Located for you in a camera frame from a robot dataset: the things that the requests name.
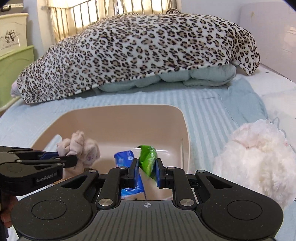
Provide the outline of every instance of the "leopard print blanket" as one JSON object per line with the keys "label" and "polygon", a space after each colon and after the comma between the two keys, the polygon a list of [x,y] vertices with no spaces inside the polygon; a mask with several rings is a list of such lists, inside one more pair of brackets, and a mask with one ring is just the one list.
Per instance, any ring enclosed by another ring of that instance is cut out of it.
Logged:
{"label": "leopard print blanket", "polygon": [[238,64],[259,66],[253,36],[209,15],[125,14],[102,19],[51,46],[17,79],[26,103],[57,100],[97,86],[161,73]]}

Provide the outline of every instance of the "storage bin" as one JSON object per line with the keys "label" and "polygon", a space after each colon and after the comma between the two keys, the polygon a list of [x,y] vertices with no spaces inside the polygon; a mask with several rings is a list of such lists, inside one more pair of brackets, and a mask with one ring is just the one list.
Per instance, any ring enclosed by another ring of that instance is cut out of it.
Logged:
{"label": "storage bin", "polygon": [[27,46],[27,13],[0,16],[0,56]]}
{"label": "storage bin", "polygon": [[21,13],[24,10],[24,0],[10,0],[0,8],[0,16],[4,14]]}
{"label": "storage bin", "polygon": [[[170,105],[120,105],[74,110],[57,119],[32,148],[44,150],[59,134],[71,138],[77,130],[99,143],[101,157],[92,166],[100,174],[115,166],[114,154],[132,150],[139,158],[139,145],[153,146],[165,167],[174,166],[188,172],[190,142],[186,122],[180,109]],[[172,199],[172,190],[159,189],[156,182],[140,172],[147,200]]]}
{"label": "storage bin", "polygon": [[12,83],[21,71],[34,61],[34,46],[21,47],[0,56],[0,112],[7,109],[15,99],[10,96]]}

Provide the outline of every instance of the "curtain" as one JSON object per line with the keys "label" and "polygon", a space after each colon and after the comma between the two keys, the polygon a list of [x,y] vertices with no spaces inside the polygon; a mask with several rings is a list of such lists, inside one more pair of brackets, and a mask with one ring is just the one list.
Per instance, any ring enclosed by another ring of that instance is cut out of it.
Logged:
{"label": "curtain", "polygon": [[164,13],[176,0],[47,0],[56,42],[117,13]]}

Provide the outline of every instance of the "blue tissue pack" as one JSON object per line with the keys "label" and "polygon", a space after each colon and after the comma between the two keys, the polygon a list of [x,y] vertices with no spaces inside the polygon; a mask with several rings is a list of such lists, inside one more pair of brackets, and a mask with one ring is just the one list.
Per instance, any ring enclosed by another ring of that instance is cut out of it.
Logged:
{"label": "blue tissue pack", "polygon": [[[134,154],[131,150],[118,152],[114,155],[116,166],[130,167],[134,159]],[[125,188],[121,190],[121,199],[126,200],[146,200],[144,186],[140,175],[138,176],[138,184],[136,188]]]}

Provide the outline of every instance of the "white wall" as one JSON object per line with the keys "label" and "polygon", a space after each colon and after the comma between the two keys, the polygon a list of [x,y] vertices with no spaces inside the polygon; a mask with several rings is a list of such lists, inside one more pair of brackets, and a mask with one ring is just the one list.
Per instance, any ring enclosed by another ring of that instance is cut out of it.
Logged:
{"label": "white wall", "polygon": [[181,0],[182,12],[213,15],[239,23],[242,5],[283,0]]}
{"label": "white wall", "polygon": [[27,43],[34,45],[34,57],[38,59],[54,44],[48,9],[42,10],[46,0],[24,0],[24,12],[27,18]]}

